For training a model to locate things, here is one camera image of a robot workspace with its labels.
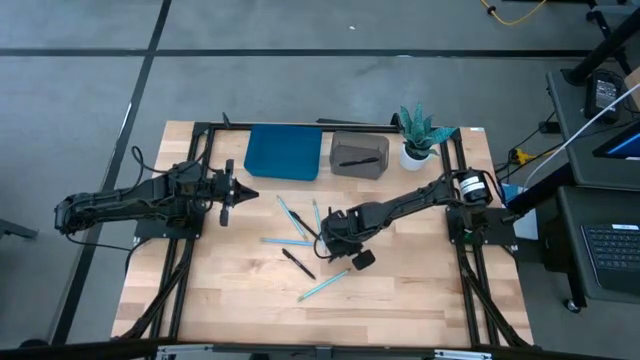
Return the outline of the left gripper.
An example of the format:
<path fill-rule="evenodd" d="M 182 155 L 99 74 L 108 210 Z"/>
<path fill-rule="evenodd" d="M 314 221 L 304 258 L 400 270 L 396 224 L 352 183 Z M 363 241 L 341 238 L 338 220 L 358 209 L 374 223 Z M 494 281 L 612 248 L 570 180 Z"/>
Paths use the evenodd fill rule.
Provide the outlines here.
<path fill-rule="evenodd" d="M 242 185 L 234 178 L 233 169 L 233 159 L 227 159 L 223 169 L 210 168 L 216 182 L 215 193 L 217 194 L 218 202 L 222 205 L 219 218 L 219 223 L 222 227 L 228 226 L 229 210 L 232 207 L 232 200 L 234 205 L 238 205 L 258 197 L 257 191 Z"/>

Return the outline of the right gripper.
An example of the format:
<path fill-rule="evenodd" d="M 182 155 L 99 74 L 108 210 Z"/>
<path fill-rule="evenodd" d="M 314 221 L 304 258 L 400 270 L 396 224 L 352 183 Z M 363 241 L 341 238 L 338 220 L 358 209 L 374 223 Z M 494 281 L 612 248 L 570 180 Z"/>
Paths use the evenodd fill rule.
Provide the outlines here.
<path fill-rule="evenodd" d="M 320 240 L 328 254 L 325 259 L 331 263 L 342 257 L 350 257 L 356 270 L 364 270 L 376 261 L 371 250 L 365 250 L 363 243 L 376 234 L 376 223 L 367 223 L 360 207 L 343 211 L 329 211 L 321 221 Z"/>

